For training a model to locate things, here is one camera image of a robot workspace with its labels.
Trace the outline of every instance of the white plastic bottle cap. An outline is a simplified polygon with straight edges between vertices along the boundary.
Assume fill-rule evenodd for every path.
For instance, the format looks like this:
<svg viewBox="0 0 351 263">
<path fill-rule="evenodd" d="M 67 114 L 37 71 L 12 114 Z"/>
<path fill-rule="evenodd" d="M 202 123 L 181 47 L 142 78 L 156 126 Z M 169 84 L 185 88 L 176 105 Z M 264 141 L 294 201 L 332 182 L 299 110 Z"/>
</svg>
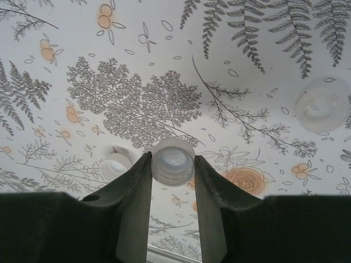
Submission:
<svg viewBox="0 0 351 263">
<path fill-rule="evenodd" d="M 152 176 L 167 186 L 186 184 L 195 174 L 194 161 L 191 144 L 179 138 L 164 139 L 152 151 Z"/>
<path fill-rule="evenodd" d="M 349 86 L 340 78 L 318 78 L 303 90 L 296 104 L 296 117 L 314 133 L 330 132 L 350 114 Z"/>
<path fill-rule="evenodd" d="M 110 154 L 100 164 L 100 174 L 106 181 L 113 181 L 132 167 L 131 160 L 120 153 Z"/>
</svg>

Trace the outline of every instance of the floral wallpaper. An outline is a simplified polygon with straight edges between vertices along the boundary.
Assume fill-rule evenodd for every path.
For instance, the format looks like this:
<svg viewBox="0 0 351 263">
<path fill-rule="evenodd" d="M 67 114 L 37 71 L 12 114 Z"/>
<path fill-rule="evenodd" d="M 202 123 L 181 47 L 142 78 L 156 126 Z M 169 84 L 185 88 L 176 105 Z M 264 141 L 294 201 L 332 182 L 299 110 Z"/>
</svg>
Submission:
<svg viewBox="0 0 351 263">
<path fill-rule="evenodd" d="M 108 183 L 109 153 L 135 162 L 178 137 L 259 198 L 349 195 L 351 115 L 314 134 L 295 105 L 318 77 L 351 83 L 350 14 L 344 0 L 0 1 L 0 191 L 82 198 Z M 152 187 L 149 244 L 201 261 L 194 181 Z"/>
</svg>

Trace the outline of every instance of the white wallpaper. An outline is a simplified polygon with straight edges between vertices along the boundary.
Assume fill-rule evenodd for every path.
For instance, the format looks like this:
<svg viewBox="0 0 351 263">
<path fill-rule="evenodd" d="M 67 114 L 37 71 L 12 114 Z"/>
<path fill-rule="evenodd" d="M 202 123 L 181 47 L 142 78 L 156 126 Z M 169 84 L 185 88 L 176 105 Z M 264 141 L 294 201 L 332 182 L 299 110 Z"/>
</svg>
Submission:
<svg viewBox="0 0 351 263">
<path fill-rule="evenodd" d="M 304 130 L 310 81 L 350 83 L 343 0 L 0 1 L 0 190 L 107 182 L 114 148 L 135 162 L 190 142 L 228 180 L 266 195 L 349 195 L 351 118 Z M 149 244 L 201 260 L 194 182 L 152 188 Z"/>
</svg>

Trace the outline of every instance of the wallpaper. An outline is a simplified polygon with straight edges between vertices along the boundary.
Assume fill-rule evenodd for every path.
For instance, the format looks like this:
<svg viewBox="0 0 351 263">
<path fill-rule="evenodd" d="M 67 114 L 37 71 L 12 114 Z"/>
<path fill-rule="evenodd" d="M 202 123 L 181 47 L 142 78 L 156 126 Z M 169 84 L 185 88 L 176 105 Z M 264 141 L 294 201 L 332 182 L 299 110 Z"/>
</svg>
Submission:
<svg viewBox="0 0 351 263">
<path fill-rule="evenodd" d="M 135 162 L 177 137 L 259 198 L 349 195 L 351 116 L 314 134 L 295 105 L 316 78 L 351 82 L 350 14 L 346 0 L 0 1 L 1 192 L 82 198 L 108 183 L 108 154 Z M 149 244 L 201 261 L 194 187 L 154 181 Z"/>
</svg>

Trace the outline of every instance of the screw hole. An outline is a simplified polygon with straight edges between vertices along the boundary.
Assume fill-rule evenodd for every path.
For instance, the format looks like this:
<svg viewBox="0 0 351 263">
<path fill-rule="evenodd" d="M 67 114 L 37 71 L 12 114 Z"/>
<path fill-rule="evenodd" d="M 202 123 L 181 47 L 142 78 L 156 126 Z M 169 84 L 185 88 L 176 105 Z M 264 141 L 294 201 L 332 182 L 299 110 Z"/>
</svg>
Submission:
<svg viewBox="0 0 351 263">
<path fill-rule="evenodd" d="M 89 196 L 85 196 L 85 198 L 83 198 L 83 202 L 90 202 L 90 201 L 96 201 L 99 200 L 100 196 L 99 195 L 89 195 Z"/>
</svg>

